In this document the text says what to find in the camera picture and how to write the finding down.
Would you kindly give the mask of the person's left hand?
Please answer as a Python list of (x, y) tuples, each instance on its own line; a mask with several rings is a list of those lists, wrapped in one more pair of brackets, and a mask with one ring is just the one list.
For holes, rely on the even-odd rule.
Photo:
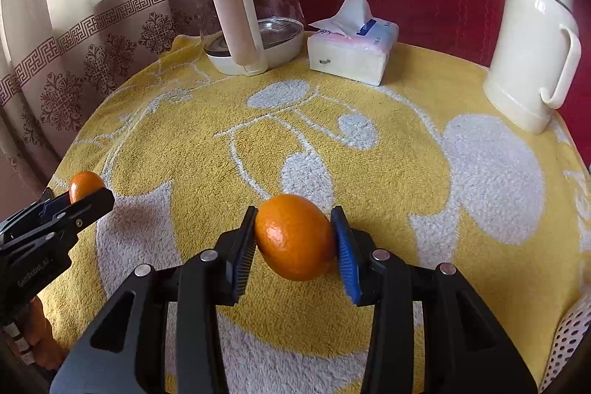
[(16, 325), (30, 345), (35, 363), (49, 371), (57, 370), (66, 357), (66, 351), (54, 339), (52, 326), (45, 317), (43, 304), (38, 296), (21, 312)]

